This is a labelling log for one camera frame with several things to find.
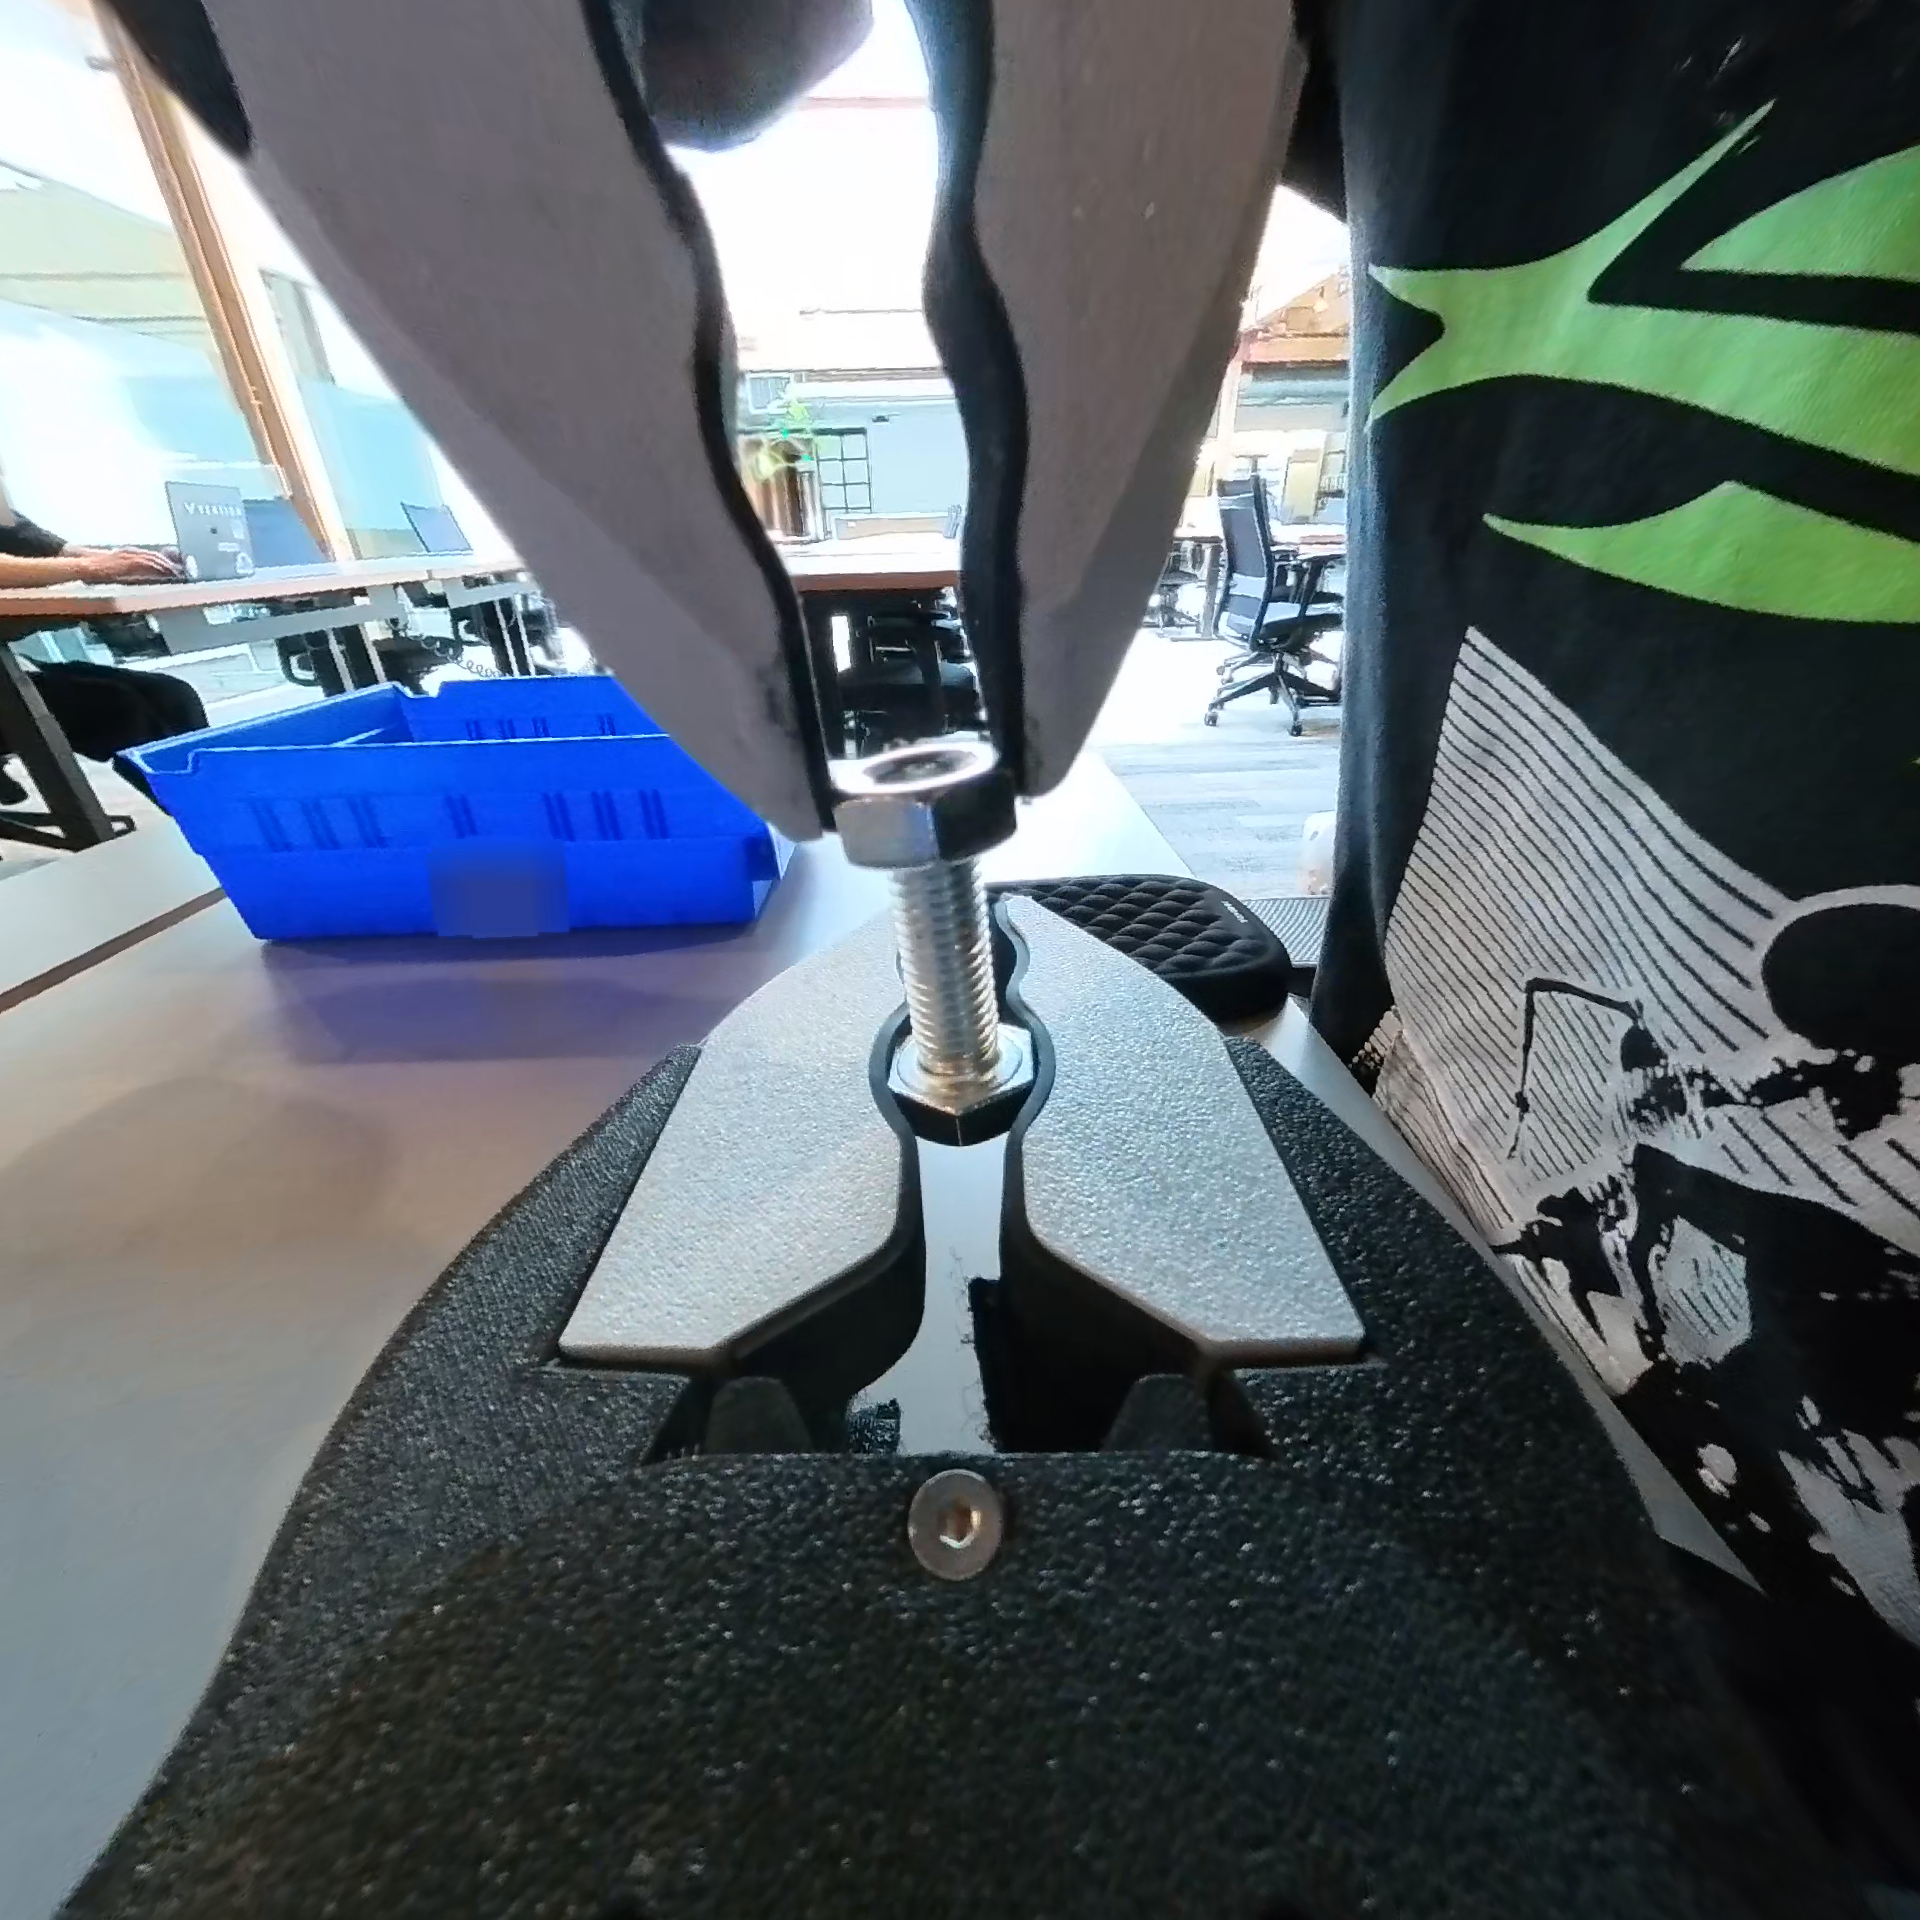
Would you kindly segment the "wooden window frame post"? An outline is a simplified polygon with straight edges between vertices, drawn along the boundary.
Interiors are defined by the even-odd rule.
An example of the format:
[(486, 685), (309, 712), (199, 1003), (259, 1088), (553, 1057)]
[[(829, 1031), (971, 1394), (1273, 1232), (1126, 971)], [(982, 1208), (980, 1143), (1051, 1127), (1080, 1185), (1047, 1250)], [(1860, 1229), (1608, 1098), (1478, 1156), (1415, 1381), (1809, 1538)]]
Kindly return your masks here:
[(294, 500), (323, 555), (351, 561), (344, 516), (262, 280), (248, 226), (248, 183), (108, 5), (92, 5), (92, 12), (255, 453)]

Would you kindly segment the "black printed t-shirt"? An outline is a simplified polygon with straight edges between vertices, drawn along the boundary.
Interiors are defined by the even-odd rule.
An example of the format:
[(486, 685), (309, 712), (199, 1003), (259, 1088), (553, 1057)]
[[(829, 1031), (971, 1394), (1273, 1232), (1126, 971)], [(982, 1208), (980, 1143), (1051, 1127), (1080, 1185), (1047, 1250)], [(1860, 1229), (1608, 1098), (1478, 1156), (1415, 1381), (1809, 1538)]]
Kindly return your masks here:
[(1352, 252), (1311, 1020), (1915, 1906), (1915, 5), (1300, 5)]

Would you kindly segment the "silver hex bolt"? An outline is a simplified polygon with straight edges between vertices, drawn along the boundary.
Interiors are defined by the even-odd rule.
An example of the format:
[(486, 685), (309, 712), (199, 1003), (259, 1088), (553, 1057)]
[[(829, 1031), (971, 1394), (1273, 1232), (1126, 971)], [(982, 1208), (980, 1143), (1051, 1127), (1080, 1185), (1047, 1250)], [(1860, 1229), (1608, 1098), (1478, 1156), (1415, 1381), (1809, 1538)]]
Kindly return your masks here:
[(1001, 1026), (977, 860), (1017, 831), (992, 743), (936, 737), (829, 761), (832, 827), (849, 865), (887, 875), (908, 1028), (936, 1074), (985, 1074)]

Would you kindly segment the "blue plastic bin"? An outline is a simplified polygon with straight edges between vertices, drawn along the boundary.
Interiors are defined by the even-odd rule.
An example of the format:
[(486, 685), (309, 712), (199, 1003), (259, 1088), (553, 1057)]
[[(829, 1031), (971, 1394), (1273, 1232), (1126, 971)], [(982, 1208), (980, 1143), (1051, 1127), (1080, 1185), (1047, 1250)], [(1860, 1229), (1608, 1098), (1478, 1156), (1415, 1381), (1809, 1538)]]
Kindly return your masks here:
[(796, 851), (603, 676), (366, 689), (128, 765), (262, 941), (755, 924)]

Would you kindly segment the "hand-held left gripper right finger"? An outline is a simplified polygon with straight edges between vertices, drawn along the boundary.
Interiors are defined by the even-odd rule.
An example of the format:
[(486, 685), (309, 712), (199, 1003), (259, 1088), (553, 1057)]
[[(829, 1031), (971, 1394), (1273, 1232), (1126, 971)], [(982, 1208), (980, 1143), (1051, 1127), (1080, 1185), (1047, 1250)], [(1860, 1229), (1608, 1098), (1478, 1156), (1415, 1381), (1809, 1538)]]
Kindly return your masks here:
[(1003, 1189), (1019, 1312), (1110, 1367), (1355, 1360), (1360, 1312), (1220, 1028), (1035, 898), (999, 914), (1040, 1053)]

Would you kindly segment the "grey open laptop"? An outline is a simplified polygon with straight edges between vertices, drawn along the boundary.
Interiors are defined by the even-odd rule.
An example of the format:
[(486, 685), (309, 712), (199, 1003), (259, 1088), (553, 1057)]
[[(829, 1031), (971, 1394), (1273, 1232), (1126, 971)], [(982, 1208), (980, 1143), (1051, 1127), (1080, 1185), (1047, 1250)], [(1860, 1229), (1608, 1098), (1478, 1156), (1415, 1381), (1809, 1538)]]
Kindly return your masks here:
[(190, 583), (236, 583), (253, 575), (248, 507), (238, 487), (169, 480), (163, 492)]

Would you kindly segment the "wooden top office desk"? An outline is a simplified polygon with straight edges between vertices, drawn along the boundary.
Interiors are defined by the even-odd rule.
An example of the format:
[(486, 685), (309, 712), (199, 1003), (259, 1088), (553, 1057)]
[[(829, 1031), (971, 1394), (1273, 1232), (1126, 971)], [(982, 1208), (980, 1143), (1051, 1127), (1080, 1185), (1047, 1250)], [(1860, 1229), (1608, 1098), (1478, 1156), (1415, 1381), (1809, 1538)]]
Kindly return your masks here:
[(829, 754), (973, 724), (952, 541), (784, 541), (775, 553), (799, 600), (799, 663)]
[(339, 697), (388, 679), (376, 637), (419, 593), (433, 596), (446, 612), (477, 612), (501, 672), (527, 676), (535, 669), (521, 607), (537, 600), (540, 587), (523, 564), (502, 555), (267, 568), (236, 580), (84, 583), (60, 572), (48, 583), (4, 587), (4, 737), (17, 745), (43, 802), (40, 809), (4, 808), (4, 842), (81, 852), (134, 827), (128, 816), (109, 815), (81, 775), (65, 735), (13, 657), (17, 636), (86, 627), (97, 617), (145, 617), (176, 651), (300, 640), (320, 693)]

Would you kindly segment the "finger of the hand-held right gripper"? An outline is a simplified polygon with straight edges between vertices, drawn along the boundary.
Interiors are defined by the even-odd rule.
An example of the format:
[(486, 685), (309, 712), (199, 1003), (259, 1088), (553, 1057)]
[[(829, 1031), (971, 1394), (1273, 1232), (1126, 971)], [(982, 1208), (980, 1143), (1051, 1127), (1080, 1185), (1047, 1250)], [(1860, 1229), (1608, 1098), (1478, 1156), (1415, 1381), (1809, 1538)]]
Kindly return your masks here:
[(992, 743), (1037, 797), (1172, 546), (1308, 60), (1281, 3), (925, 3), (919, 49), (958, 593)]
[(612, 5), (201, 5), (253, 192), (591, 658), (782, 833), (829, 825), (726, 304)]

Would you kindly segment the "black mesh office chair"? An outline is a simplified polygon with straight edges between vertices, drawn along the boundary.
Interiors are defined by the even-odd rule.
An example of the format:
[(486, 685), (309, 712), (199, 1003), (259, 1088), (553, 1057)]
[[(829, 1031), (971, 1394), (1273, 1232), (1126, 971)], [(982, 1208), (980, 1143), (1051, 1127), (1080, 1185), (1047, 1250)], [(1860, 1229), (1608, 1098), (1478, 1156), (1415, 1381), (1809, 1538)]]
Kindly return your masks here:
[(1287, 735), (1304, 735), (1309, 708), (1340, 707), (1345, 663), (1343, 595), (1329, 575), (1342, 553), (1279, 540), (1256, 479), (1216, 490), (1220, 587), (1213, 633), (1232, 642), (1203, 708), (1203, 728), (1252, 697), (1284, 712)]

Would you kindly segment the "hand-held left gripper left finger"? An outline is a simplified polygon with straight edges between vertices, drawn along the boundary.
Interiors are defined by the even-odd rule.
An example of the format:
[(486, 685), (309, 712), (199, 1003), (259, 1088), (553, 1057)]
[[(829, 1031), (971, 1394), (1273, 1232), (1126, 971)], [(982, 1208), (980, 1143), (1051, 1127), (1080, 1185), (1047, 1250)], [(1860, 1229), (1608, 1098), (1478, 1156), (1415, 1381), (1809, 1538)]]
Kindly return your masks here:
[(905, 987), (878, 914), (739, 1003), (700, 1044), (662, 1132), (559, 1335), (567, 1360), (744, 1369), (791, 1335), (919, 1328), (921, 1147), (880, 1044)]

